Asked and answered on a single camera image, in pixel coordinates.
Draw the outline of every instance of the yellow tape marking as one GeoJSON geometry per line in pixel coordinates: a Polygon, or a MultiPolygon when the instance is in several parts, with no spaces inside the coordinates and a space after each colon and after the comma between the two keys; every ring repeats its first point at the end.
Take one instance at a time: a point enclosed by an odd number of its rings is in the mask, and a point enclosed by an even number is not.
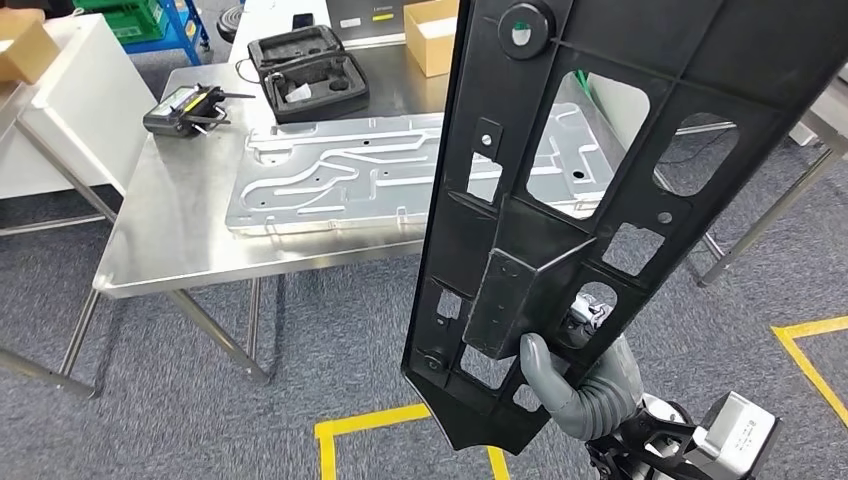
{"type": "MultiPolygon", "coordinates": [[[[427,406],[419,403],[315,424],[315,438],[318,440],[321,451],[321,480],[336,480],[336,444],[333,440],[336,435],[388,427],[429,416],[430,410],[427,406]]],[[[486,447],[486,450],[489,454],[489,463],[492,464],[494,480],[509,480],[509,470],[503,450],[495,447],[486,447]]]]}
{"type": "Polygon", "coordinates": [[[333,436],[318,437],[321,449],[321,480],[336,480],[336,442],[333,436]]]}
{"type": "Polygon", "coordinates": [[[430,416],[430,410],[423,403],[407,407],[392,408],[381,412],[366,413],[354,417],[328,420],[315,425],[315,436],[344,435],[346,433],[387,427],[395,423],[419,420],[430,416]]]}
{"type": "Polygon", "coordinates": [[[772,327],[772,330],[775,328],[783,330],[791,338],[809,337],[810,335],[831,333],[848,329],[848,317],[837,317],[828,320],[799,323],[798,325],[790,325],[788,327],[772,327]]]}
{"type": "Polygon", "coordinates": [[[810,379],[813,386],[822,394],[825,401],[836,411],[836,414],[842,420],[845,426],[848,426],[848,409],[830,388],[830,385],[822,378],[821,374],[813,367],[810,359],[804,355],[804,352],[798,348],[795,343],[796,338],[808,337],[810,335],[819,335],[822,333],[831,333],[839,330],[848,329],[848,317],[833,318],[830,320],[820,320],[816,322],[801,323],[789,327],[771,327],[777,339],[783,344],[783,348],[789,353],[798,368],[804,372],[804,375],[810,379]]]}
{"type": "Polygon", "coordinates": [[[509,480],[509,470],[506,468],[503,450],[497,447],[486,447],[486,450],[489,452],[489,463],[492,464],[495,480],[509,480]]]}

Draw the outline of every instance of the table leg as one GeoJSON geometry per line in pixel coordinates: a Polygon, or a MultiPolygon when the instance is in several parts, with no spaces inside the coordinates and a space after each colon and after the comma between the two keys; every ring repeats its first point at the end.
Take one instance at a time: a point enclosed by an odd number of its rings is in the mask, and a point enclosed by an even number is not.
{"type": "Polygon", "coordinates": [[[212,337],[212,340],[227,352],[227,355],[233,359],[236,364],[244,367],[254,379],[268,383],[270,377],[265,373],[256,362],[245,353],[241,347],[224,331],[212,317],[203,310],[203,307],[197,304],[193,298],[185,290],[174,290],[167,292],[166,295],[185,313],[194,323],[212,337]]]}
{"type": "Polygon", "coordinates": [[[90,387],[70,377],[62,375],[61,373],[44,368],[28,358],[24,358],[17,353],[3,348],[0,348],[0,365],[20,373],[21,375],[26,375],[47,383],[52,383],[59,388],[82,395],[86,398],[92,398],[96,393],[94,387],[90,387]]]}
{"type": "Polygon", "coordinates": [[[250,309],[247,315],[247,356],[256,360],[256,337],[259,333],[259,302],[261,278],[250,280],[250,309]]]}
{"type": "Polygon", "coordinates": [[[736,260],[739,255],[748,249],[759,237],[763,234],[763,232],[777,220],[783,212],[785,212],[792,204],[798,200],[798,197],[801,196],[812,184],[818,180],[818,178],[825,172],[827,167],[831,166],[837,160],[841,158],[840,155],[834,155],[832,149],[828,148],[821,154],[821,156],[804,172],[801,177],[795,181],[795,183],[786,191],[786,193],[781,196],[771,208],[757,220],[754,225],[745,232],[745,235],[736,242],[733,247],[728,250],[728,252],[722,256],[712,268],[704,274],[703,277],[698,281],[698,286],[705,287],[712,282],[715,281],[716,278],[721,275],[721,272],[726,270],[734,260],[736,260]]]}
{"type": "MultiPolygon", "coordinates": [[[[117,214],[112,210],[103,199],[100,198],[99,195],[94,193],[88,185],[85,184],[82,180],[80,180],[79,176],[74,173],[70,167],[65,165],[62,160],[61,155],[56,152],[53,147],[51,147],[47,142],[45,142],[41,136],[32,128],[29,127],[25,122],[17,122],[16,123],[18,130],[21,134],[29,140],[29,142],[38,150],[39,153],[53,166],[56,171],[58,171],[65,180],[70,183],[74,189],[82,195],[83,198],[88,201],[88,203],[94,207],[95,210],[100,212],[99,215],[88,215],[84,217],[78,217],[74,219],[67,220],[58,220],[58,221],[49,221],[42,222],[39,224],[26,225],[19,228],[6,229],[4,234],[7,235],[15,235],[21,233],[30,233],[37,232],[41,230],[48,230],[50,228],[58,228],[69,225],[77,225],[81,223],[88,223],[91,221],[97,221],[101,219],[106,219],[110,223],[115,223],[115,219],[117,218],[117,214]]],[[[26,359],[16,353],[10,352],[8,350],[0,349],[0,365],[5,365],[12,370],[15,370],[24,375],[28,375],[30,377],[38,378],[44,380],[49,383],[53,383],[58,385],[61,388],[65,388],[74,393],[78,393],[88,398],[92,398],[95,395],[96,390],[94,387],[85,385],[83,383],[77,382],[70,378],[71,371],[74,368],[74,364],[77,361],[77,357],[79,356],[80,348],[82,347],[82,342],[85,339],[85,334],[88,331],[88,327],[91,324],[91,319],[94,315],[94,309],[97,307],[97,301],[100,298],[99,292],[94,289],[89,290],[88,297],[85,300],[85,304],[83,305],[82,312],[80,314],[79,320],[77,321],[76,326],[74,327],[73,335],[71,336],[71,342],[68,345],[68,350],[65,352],[65,358],[62,360],[62,366],[59,369],[59,372],[53,372],[52,370],[45,368],[29,359],[26,359]]]]}
{"type": "Polygon", "coordinates": [[[118,218],[118,214],[116,214],[106,202],[103,201],[100,196],[94,193],[88,185],[86,185],[80,178],[65,165],[62,161],[62,157],[58,152],[53,150],[53,148],[45,141],[41,139],[41,136],[38,135],[37,132],[32,130],[26,123],[17,122],[15,125],[18,126],[18,130],[23,134],[27,140],[35,147],[36,150],[50,162],[50,165],[53,166],[59,173],[65,177],[65,180],[68,181],[71,185],[73,185],[74,189],[79,192],[83,198],[94,207],[95,210],[100,212],[101,215],[106,217],[106,220],[109,220],[110,223],[115,223],[115,219],[118,218]]]}
{"type": "Polygon", "coordinates": [[[71,375],[71,370],[73,370],[79,356],[82,341],[85,338],[86,332],[88,332],[88,326],[91,324],[91,318],[94,316],[94,309],[97,307],[97,301],[99,299],[100,292],[93,288],[88,291],[88,297],[86,297],[83,304],[82,313],[80,313],[80,318],[77,321],[76,327],[74,327],[74,333],[71,335],[71,343],[68,345],[68,351],[65,352],[65,358],[62,360],[62,366],[59,368],[59,373],[62,375],[71,375]]]}

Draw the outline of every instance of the black cable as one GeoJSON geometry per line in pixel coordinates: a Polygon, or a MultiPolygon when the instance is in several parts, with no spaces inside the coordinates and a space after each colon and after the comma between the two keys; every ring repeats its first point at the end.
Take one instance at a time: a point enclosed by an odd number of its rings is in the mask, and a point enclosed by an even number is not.
{"type": "Polygon", "coordinates": [[[687,157],[687,158],[685,158],[685,159],[683,159],[683,160],[678,160],[678,161],[676,161],[676,162],[657,162],[657,165],[677,165],[678,163],[686,163],[686,162],[688,162],[689,160],[692,160],[692,159],[694,159],[695,157],[697,157],[698,155],[700,155],[700,154],[701,154],[701,152],[703,152],[704,150],[706,150],[707,148],[709,148],[711,145],[713,145],[715,142],[717,142],[717,141],[718,141],[721,137],[723,137],[723,136],[724,136],[724,134],[725,134],[725,133],[729,132],[730,130],[732,130],[732,129],[730,129],[730,128],[729,128],[729,129],[727,129],[727,130],[722,131],[721,133],[719,133],[718,135],[716,135],[715,137],[713,137],[713,138],[712,138],[712,140],[710,140],[709,142],[705,143],[705,144],[704,144],[701,148],[699,148],[699,149],[698,149],[698,151],[697,151],[697,152],[695,152],[693,155],[690,155],[689,157],[687,157]]]}
{"type": "Polygon", "coordinates": [[[238,62],[236,62],[236,75],[238,75],[240,79],[244,80],[244,81],[245,81],[245,82],[247,82],[247,83],[252,83],[252,84],[254,84],[254,85],[259,85],[259,81],[258,81],[258,80],[249,80],[249,79],[247,79],[247,78],[244,78],[244,76],[241,74],[241,64],[242,64],[242,62],[244,62],[245,60],[250,60],[250,59],[249,59],[249,58],[242,58],[241,60],[239,60],[238,62]]]}

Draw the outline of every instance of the white cabinet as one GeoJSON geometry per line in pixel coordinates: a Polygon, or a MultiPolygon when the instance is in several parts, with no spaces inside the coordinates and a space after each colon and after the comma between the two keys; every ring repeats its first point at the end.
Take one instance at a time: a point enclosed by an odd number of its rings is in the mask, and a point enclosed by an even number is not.
{"type": "Polygon", "coordinates": [[[101,15],[50,20],[61,53],[35,85],[0,84],[0,198],[72,188],[21,132],[88,185],[129,185],[156,104],[101,15]]]}

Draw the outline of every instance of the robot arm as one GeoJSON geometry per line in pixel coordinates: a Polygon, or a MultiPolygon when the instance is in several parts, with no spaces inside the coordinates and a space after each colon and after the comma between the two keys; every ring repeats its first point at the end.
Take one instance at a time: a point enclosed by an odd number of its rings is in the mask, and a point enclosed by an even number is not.
{"type": "MultiPolygon", "coordinates": [[[[568,318],[583,345],[609,307],[577,297],[568,318]]],[[[521,371],[551,418],[571,437],[586,441],[602,480],[754,478],[780,428],[780,420],[735,392],[719,399],[700,425],[679,405],[645,394],[639,367],[621,336],[578,389],[562,377],[561,360],[544,339],[521,337],[521,371]]]]}

